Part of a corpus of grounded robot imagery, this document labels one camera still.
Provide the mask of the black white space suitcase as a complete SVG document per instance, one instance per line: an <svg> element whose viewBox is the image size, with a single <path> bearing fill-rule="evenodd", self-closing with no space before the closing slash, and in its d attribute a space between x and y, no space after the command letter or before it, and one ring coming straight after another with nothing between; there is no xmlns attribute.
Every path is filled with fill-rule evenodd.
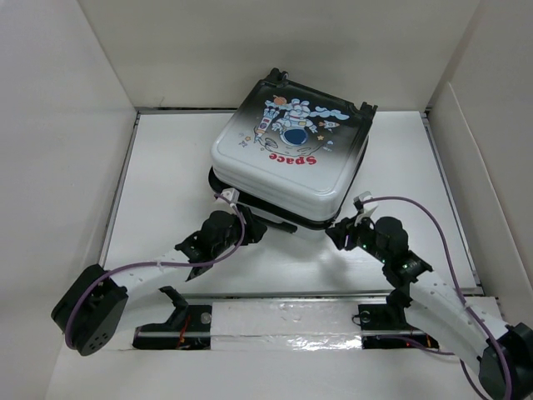
<svg viewBox="0 0 533 400"><path fill-rule="evenodd" d="M212 144L212 191L239 191L258 217L290 233L329 228L362 164L378 107L318 91L274 67Z"/></svg>

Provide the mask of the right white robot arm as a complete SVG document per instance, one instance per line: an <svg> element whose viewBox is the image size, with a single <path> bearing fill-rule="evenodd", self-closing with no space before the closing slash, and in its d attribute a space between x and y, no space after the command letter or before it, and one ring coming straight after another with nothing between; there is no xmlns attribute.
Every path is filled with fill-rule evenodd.
<svg viewBox="0 0 533 400"><path fill-rule="evenodd" d="M532 394L532 330L511 325L481 307L462 302L457 291L409 248L401 222L382 217L345 218L326 230L339 250L361 248L382 262L393 286L385 318L395 328L410 325L451 350L477 374L493 399Z"/></svg>

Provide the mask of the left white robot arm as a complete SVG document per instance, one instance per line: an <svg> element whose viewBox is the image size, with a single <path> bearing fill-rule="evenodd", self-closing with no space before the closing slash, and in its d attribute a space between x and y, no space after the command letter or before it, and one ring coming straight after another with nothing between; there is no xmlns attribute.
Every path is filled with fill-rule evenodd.
<svg viewBox="0 0 533 400"><path fill-rule="evenodd" d="M197 278L243 246L259 243L267 225L248 207L211 212L199 230L155 261L113 270L93 264L82 270L51 312L68 348L86 357L103 348L122 328L127 305L156 291L170 292L172 273Z"/></svg>

